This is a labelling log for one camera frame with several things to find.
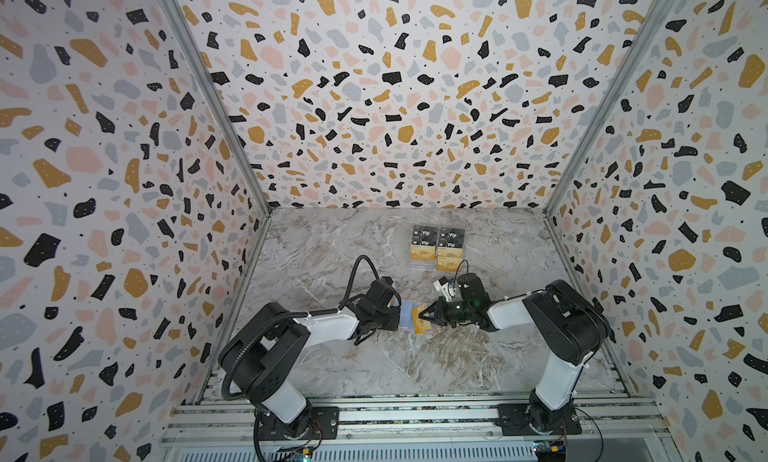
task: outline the mounting plate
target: mounting plate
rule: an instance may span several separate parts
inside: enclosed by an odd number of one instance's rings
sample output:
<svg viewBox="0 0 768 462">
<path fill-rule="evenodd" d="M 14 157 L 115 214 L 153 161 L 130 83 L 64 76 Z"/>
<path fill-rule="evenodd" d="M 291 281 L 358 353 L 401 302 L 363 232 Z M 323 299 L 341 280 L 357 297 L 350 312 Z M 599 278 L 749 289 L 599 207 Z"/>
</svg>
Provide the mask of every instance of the mounting plate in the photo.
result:
<svg viewBox="0 0 768 462">
<path fill-rule="evenodd" d="M 502 428 L 504 436 L 540 435 L 528 425 L 528 416 L 525 414 L 528 404 L 499 404 L 497 407 L 499 419 L 496 421 L 496 425 Z M 564 418 L 565 429 L 572 435 L 581 433 L 581 424 L 578 419 L 573 420 L 572 418 L 575 414 L 575 409 L 571 408 Z M 561 435 L 562 433 L 562 427 L 558 427 L 552 430 L 550 435 Z"/>
<path fill-rule="evenodd" d="M 338 407 L 312 407 L 312 416 L 310 417 L 310 427 L 312 428 L 312 440 L 333 440 L 339 430 L 339 408 Z M 264 425 L 259 429 L 259 440 L 293 440 L 288 438 L 279 428 L 281 424 L 277 423 L 277 416 L 270 414 L 262 419 Z M 300 438 L 306 440 L 306 434 Z"/>
</svg>

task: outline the patterned wall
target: patterned wall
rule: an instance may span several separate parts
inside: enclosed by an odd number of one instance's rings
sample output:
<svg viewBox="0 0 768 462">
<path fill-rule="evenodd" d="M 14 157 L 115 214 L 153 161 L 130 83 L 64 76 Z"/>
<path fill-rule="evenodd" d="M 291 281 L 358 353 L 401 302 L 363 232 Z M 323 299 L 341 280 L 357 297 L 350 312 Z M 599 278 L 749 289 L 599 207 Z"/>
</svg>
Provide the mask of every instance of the patterned wall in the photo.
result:
<svg viewBox="0 0 768 462">
<path fill-rule="evenodd" d="M 680 0 L 554 220 L 687 460 L 768 459 L 768 0 Z"/>
<path fill-rule="evenodd" d="M 250 194 L 154 0 L 0 4 L 0 460 L 151 460 Z"/>
<path fill-rule="evenodd" d="M 272 206 L 546 202 L 652 0 L 177 0 Z"/>
</svg>

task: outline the marble surface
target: marble surface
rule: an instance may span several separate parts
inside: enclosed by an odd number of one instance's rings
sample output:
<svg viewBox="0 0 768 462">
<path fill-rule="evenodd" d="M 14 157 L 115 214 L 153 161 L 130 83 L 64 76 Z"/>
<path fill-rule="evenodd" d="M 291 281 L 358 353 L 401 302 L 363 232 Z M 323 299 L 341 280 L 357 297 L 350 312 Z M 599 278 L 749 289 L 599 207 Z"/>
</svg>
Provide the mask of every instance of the marble surface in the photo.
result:
<svg viewBox="0 0 768 462">
<path fill-rule="evenodd" d="M 434 302 L 432 282 L 446 274 L 408 268 L 414 224 L 466 228 L 465 258 L 494 300 L 568 278 L 536 209 L 281 208 L 273 214 L 236 331 L 272 301 L 295 310 L 335 307 L 360 254 L 370 256 L 379 275 L 394 279 L 402 298 Z M 371 281 L 363 262 L 352 294 Z M 332 341 L 308 348 L 289 380 L 308 396 L 524 391 L 536 386 L 547 357 L 533 324 L 493 333 L 441 328 L 434 336 L 398 330 L 378 332 L 358 347 Z M 217 397 L 220 378 L 214 372 L 206 398 Z M 577 388 L 621 389 L 614 379 L 598 353 Z"/>
</svg>

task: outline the robotic arm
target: robotic arm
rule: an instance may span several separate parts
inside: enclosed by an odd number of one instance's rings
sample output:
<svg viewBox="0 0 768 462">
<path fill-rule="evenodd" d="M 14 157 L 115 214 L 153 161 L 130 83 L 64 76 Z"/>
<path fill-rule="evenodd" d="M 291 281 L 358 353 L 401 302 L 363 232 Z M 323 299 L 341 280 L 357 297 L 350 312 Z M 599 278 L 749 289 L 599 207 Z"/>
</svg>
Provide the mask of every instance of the robotic arm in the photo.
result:
<svg viewBox="0 0 768 462">
<path fill-rule="evenodd" d="M 610 325 L 601 311 L 562 280 L 499 302 L 491 302 L 480 278 L 473 273 L 456 277 L 454 290 L 457 285 L 459 301 L 453 300 L 457 294 L 451 294 L 447 279 L 441 278 L 435 285 L 443 296 L 422 311 L 419 318 L 451 327 L 476 324 L 486 332 L 535 323 L 551 350 L 542 380 L 531 392 L 528 406 L 507 414 L 499 407 L 502 419 L 498 424 L 506 430 L 504 435 L 524 434 L 527 429 L 550 434 L 570 420 L 576 381 L 610 333 Z"/>
<path fill-rule="evenodd" d="M 371 265 L 376 280 L 366 294 L 350 298 L 357 266 L 363 259 Z M 302 436 L 314 418 L 312 404 L 286 381 L 300 352 L 331 340 L 354 338 L 358 345 L 379 329 L 397 330 L 400 306 L 389 306 L 393 297 L 400 301 L 392 279 L 379 278 L 368 257 L 360 256 L 338 308 L 289 312 L 277 302 L 265 305 L 219 354 L 219 365 L 226 371 L 222 397 L 247 398 L 257 408 L 264 406 L 273 415 L 270 429 L 284 438 Z M 272 345 L 267 348 L 262 338 Z M 232 394 L 232 382 L 242 391 Z"/>
<path fill-rule="evenodd" d="M 350 298 L 356 269 L 363 259 L 371 265 L 376 280 L 366 294 Z M 461 300 L 454 300 L 456 285 Z M 421 319 L 451 327 L 476 324 L 487 332 L 535 323 L 551 349 L 542 380 L 532 391 L 529 403 L 521 407 L 499 405 L 501 419 L 498 425 L 504 435 L 550 434 L 563 422 L 569 423 L 576 381 L 584 365 L 610 333 L 608 321 L 596 307 L 562 280 L 533 293 L 499 302 L 491 301 L 474 273 L 457 276 L 453 281 L 453 294 L 445 278 L 436 286 L 443 296 L 419 314 Z M 393 297 L 400 301 L 392 287 L 392 279 L 379 278 L 368 257 L 360 256 L 338 308 L 289 312 L 277 302 L 267 304 L 219 354 L 219 364 L 226 371 L 222 397 L 225 400 L 247 398 L 257 407 L 258 418 L 261 417 L 260 408 L 271 412 L 264 425 L 268 426 L 266 430 L 272 434 L 272 440 L 299 438 L 308 428 L 310 436 L 335 438 L 335 427 L 318 427 L 315 431 L 310 426 L 318 421 L 322 410 L 329 408 L 313 408 L 286 381 L 288 373 L 305 347 L 352 339 L 357 345 L 379 329 L 397 330 L 400 305 L 390 307 Z M 272 343 L 262 342 L 264 338 Z M 241 392 L 230 392 L 233 382 Z M 579 430 L 569 428 L 568 432 L 577 434 Z M 259 438 L 258 433 L 254 433 L 257 454 L 260 453 Z"/>
</svg>

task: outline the gold card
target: gold card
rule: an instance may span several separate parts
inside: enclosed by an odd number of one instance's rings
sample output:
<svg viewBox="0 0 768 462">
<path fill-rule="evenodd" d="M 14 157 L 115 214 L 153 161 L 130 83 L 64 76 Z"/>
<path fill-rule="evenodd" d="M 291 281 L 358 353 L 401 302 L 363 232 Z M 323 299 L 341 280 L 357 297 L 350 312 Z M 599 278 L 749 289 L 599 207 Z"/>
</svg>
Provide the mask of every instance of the gold card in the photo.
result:
<svg viewBox="0 0 768 462">
<path fill-rule="evenodd" d="M 421 304 L 418 307 L 414 307 L 411 309 L 411 318 L 413 318 L 413 330 L 414 332 L 418 334 L 423 334 L 425 332 L 428 332 L 432 330 L 432 323 L 423 321 L 420 318 L 418 318 L 418 313 L 426 310 L 427 304 Z"/>
<path fill-rule="evenodd" d="M 461 263 L 461 257 L 437 257 L 437 270 L 440 272 L 456 272 L 456 268 Z"/>
<path fill-rule="evenodd" d="M 461 258 L 464 254 L 463 248 L 456 247 L 437 247 L 438 257 L 458 257 Z"/>
<path fill-rule="evenodd" d="M 435 246 L 411 246 L 411 260 L 435 261 Z"/>
</svg>

